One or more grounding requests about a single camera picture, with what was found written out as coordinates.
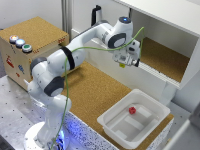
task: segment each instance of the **white plastic bin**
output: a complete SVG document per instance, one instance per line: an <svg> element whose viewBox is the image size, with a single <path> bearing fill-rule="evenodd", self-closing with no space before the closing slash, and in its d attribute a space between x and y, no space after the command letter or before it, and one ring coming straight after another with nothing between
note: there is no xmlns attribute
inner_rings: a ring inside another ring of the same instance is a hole
<svg viewBox="0 0 200 150"><path fill-rule="evenodd" d="M135 114L129 113L130 107L135 107ZM122 147L135 149L169 113L169 108L135 89L103 113L97 121L105 133Z"/></svg>

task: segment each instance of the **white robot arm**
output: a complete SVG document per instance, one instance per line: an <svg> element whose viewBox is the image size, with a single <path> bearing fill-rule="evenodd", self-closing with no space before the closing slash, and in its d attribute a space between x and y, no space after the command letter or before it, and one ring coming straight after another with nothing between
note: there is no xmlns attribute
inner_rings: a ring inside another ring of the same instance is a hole
<svg viewBox="0 0 200 150"><path fill-rule="evenodd" d="M71 43L63 47L49 57L40 57L31 63L33 81L27 83L28 92L33 100L41 102L47 107L45 124L35 137L37 145L42 149L48 149L47 143L55 138L61 124L61 116L64 111L66 97L60 95L64 89L64 80L61 78L65 71L79 66L85 59L84 49L72 52L82 47L93 38L100 39L110 49L118 48L132 39L133 24L127 17L120 17L116 25L112 27L107 21L97 22L88 30L75 37ZM139 59L140 42L134 40L130 45L113 52L116 62L126 65L134 65L133 61ZM68 100L67 111L71 108L71 100Z"/></svg>

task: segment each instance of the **red ball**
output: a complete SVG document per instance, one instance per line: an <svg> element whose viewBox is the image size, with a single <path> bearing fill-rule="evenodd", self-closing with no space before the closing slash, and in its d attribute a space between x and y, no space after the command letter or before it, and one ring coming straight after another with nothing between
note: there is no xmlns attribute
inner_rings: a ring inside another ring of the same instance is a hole
<svg viewBox="0 0 200 150"><path fill-rule="evenodd" d="M131 115L134 114L134 113L136 113L135 107L130 107L130 108L129 108L129 113L130 113Z"/></svg>

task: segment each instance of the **wooden box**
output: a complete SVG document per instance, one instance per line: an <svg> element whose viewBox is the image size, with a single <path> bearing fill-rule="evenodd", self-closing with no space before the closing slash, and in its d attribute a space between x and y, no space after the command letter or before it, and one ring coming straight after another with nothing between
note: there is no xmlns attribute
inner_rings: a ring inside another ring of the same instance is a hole
<svg viewBox="0 0 200 150"><path fill-rule="evenodd" d="M10 44L9 38L17 35L32 46L31 53L23 53L22 49ZM47 57L61 46L69 43L69 35L40 17L24 21L0 31L0 51L7 75L27 88L24 79L32 80L30 64L37 57Z"/></svg>

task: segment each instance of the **brown cork surface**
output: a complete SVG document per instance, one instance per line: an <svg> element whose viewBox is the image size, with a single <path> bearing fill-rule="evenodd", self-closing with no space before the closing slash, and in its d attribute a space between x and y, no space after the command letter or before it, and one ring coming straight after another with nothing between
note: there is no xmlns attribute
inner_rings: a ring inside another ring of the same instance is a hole
<svg viewBox="0 0 200 150"><path fill-rule="evenodd" d="M72 113L122 150L121 146L104 133L97 118L131 92L131 89L87 62L83 62L80 68L68 75L68 84L69 98L72 100ZM137 150L147 148L172 119L173 116L169 115Z"/></svg>
<svg viewBox="0 0 200 150"><path fill-rule="evenodd" d="M144 39L141 61L181 82L189 58L149 38Z"/></svg>
<svg viewBox="0 0 200 150"><path fill-rule="evenodd" d="M68 34L40 17L21 22L0 31L0 37L9 42L12 35L17 35L30 44L33 50L38 50Z"/></svg>

